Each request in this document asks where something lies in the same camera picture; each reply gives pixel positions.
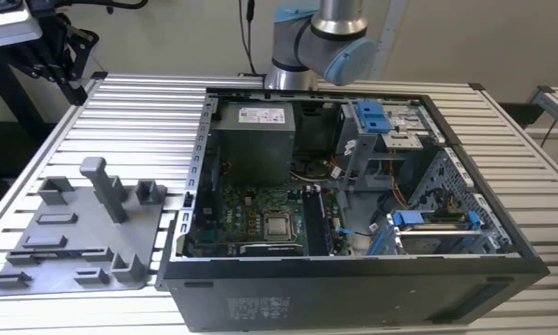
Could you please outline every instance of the black metal stand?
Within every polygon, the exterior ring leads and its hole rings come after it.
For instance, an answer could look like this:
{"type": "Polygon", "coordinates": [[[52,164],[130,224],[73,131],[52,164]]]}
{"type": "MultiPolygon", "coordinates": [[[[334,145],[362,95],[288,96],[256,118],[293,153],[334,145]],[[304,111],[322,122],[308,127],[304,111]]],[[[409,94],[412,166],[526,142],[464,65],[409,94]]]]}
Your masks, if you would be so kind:
{"type": "Polygon", "coordinates": [[[0,60],[0,97],[18,122],[0,121],[0,178],[16,178],[53,129],[8,64],[0,60]]]}
{"type": "Polygon", "coordinates": [[[50,129],[38,114],[36,106],[26,95],[25,89],[6,63],[0,60],[0,97],[6,103],[12,114],[29,138],[41,144],[50,129]]]}

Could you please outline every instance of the blue plastic clip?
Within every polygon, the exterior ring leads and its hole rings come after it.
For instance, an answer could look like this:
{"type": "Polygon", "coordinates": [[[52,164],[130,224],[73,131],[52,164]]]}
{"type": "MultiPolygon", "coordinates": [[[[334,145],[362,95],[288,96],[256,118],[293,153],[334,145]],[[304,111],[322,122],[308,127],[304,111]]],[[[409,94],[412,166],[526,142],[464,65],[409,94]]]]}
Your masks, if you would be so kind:
{"type": "Polygon", "coordinates": [[[468,212],[468,219],[472,230],[478,230],[482,222],[480,221],[480,216],[474,211],[468,212]]]}
{"type": "Polygon", "coordinates": [[[357,101],[356,113],[362,121],[366,133],[386,134],[390,131],[390,122],[384,115],[382,104],[376,101],[357,101]]]}

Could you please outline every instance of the aluminum slotted table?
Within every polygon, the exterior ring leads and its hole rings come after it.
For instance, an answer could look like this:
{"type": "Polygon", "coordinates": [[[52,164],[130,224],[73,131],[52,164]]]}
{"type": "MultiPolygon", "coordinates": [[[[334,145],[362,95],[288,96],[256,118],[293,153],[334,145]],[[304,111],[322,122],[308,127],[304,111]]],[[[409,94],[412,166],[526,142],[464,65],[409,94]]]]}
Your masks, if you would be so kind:
{"type": "MultiPolygon", "coordinates": [[[[85,106],[65,114],[0,203],[0,270],[5,251],[16,245],[38,208],[41,180],[66,176],[73,186],[88,186],[78,165],[84,157],[102,156],[108,174],[118,175],[124,184],[156,179],[169,189],[149,284],[136,291],[0,297],[0,335],[188,333],[170,295],[157,292],[153,283],[166,228],[182,203],[206,87],[260,88],[261,79],[109,75],[89,82],[85,106]]],[[[401,82],[357,82],[346,87],[321,82],[320,89],[430,95],[552,275],[468,328],[285,334],[558,334],[558,167],[486,91],[468,84],[401,82]]]]}

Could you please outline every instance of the black cable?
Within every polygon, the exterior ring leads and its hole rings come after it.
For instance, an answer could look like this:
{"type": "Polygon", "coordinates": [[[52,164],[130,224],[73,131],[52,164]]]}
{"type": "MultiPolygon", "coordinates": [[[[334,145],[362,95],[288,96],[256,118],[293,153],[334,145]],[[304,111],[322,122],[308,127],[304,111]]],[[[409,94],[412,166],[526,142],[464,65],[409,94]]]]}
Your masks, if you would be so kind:
{"type": "Polygon", "coordinates": [[[252,5],[252,9],[250,9],[250,2],[248,3],[246,17],[250,19],[248,21],[248,44],[245,42],[245,33],[244,33],[242,0],[238,0],[238,10],[240,10],[240,33],[242,35],[242,46],[244,46],[244,50],[245,50],[245,56],[248,57],[248,64],[250,66],[252,74],[257,75],[257,71],[254,69],[254,64],[252,63],[252,54],[250,54],[250,48],[249,48],[249,45],[252,44],[252,42],[250,42],[250,30],[252,30],[250,22],[252,22],[252,19],[254,18],[254,5],[252,5]]]}
{"type": "Polygon", "coordinates": [[[146,4],[149,3],[149,0],[140,0],[137,3],[122,3],[117,1],[109,1],[109,0],[65,0],[62,1],[62,5],[72,6],[72,5],[98,5],[105,7],[116,7],[121,9],[141,9],[146,4]]]}
{"type": "Polygon", "coordinates": [[[362,236],[368,236],[368,237],[373,237],[374,236],[373,234],[364,234],[362,232],[356,232],[354,231],[354,233],[356,233],[356,235],[362,235],[362,236]]]}
{"type": "Polygon", "coordinates": [[[550,132],[552,132],[552,129],[554,128],[554,126],[557,125],[557,120],[554,120],[554,122],[552,123],[552,125],[550,125],[550,128],[548,129],[548,133],[546,133],[546,135],[544,136],[544,140],[541,141],[541,144],[540,144],[540,147],[541,148],[544,148],[544,144],[545,144],[545,142],[546,142],[546,140],[548,140],[548,136],[550,136],[550,132]]]}

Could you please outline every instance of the white wall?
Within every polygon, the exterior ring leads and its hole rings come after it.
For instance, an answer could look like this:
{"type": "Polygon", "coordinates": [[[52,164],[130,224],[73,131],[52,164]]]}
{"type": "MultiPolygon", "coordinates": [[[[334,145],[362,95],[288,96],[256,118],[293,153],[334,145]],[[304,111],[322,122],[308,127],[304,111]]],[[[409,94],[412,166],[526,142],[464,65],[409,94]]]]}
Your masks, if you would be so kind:
{"type": "MultiPolygon", "coordinates": [[[[252,24],[254,67],[265,73],[273,48],[273,9],[285,0],[260,0],[252,24]]],[[[388,0],[370,0],[368,36],[378,40],[388,0]]],[[[72,24],[94,31],[100,42],[94,58],[110,73],[236,75],[250,72],[240,38],[237,0],[152,0],[140,10],[74,5],[66,12],[72,24]]],[[[90,63],[85,75],[100,70],[90,63]]],[[[56,85],[18,75],[41,114],[57,121],[68,102],[56,85]]],[[[8,113],[0,111],[0,117],[8,113]]]]}
{"type": "Polygon", "coordinates": [[[409,0],[382,73],[480,82],[498,101],[524,102],[536,86],[558,86],[558,0],[409,0]]]}

